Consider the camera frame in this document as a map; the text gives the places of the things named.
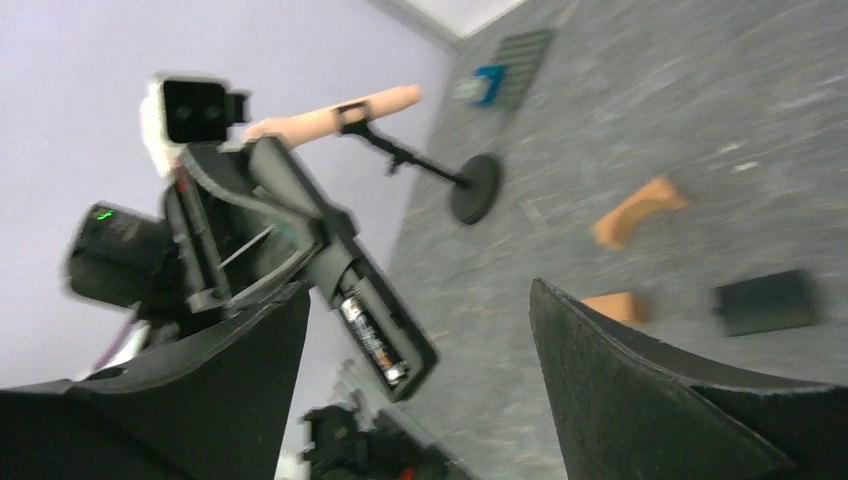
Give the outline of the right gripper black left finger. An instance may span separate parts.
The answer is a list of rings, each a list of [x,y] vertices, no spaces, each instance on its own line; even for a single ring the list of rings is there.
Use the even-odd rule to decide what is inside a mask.
[[[271,479],[309,317],[306,291],[81,381],[1,393],[5,479]]]

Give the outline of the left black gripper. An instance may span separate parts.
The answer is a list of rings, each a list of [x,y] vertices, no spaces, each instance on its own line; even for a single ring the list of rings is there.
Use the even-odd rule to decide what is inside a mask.
[[[182,151],[182,180],[174,178],[165,190],[164,213],[193,313],[261,302],[318,251],[315,242],[298,242],[306,220],[280,206],[253,179],[251,148],[189,144]]]

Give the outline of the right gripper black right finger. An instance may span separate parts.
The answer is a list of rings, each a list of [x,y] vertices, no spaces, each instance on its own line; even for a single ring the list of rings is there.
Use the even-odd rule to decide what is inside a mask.
[[[543,279],[529,319],[572,479],[843,479],[847,389],[763,374],[622,325]]]

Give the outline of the black remote control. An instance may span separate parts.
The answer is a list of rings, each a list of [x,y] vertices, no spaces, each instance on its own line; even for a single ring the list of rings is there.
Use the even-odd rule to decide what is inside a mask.
[[[413,319],[395,290],[357,240],[351,217],[329,200],[314,178],[275,137],[253,143],[248,161],[253,179],[288,212],[307,223],[298,242],[312,241],[318,251],[297,274],[315,286],[336,310],[351,297],[359,298],[388,341],[406,362],[407,377],[390,389],[350,327],[372,370],[393,402],[413,397],[438,364],[438,353]]]

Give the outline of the battery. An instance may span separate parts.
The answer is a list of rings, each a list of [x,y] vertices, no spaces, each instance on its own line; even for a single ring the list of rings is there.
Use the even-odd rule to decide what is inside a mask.
[[[390,389],[397,387],[407,377],[407,364],[365,305],[359,298],[351,297],[341,303],[340,311],[385,383]]]

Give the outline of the black battery cover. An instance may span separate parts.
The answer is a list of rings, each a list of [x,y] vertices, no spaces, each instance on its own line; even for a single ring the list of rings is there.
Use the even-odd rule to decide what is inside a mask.
[[[729,337],[813,326],[821,315],[815,281],[793,269],[716,287],[714,313]]]

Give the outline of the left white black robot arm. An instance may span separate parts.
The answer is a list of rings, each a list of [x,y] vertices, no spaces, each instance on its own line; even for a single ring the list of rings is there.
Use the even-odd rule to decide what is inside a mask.
[[[189,144],[161,210],[96,203],[70,247],[69,289],[131,314],[110,365],[268,315],[317,285],[320,258],[349,226],[277,139]]]

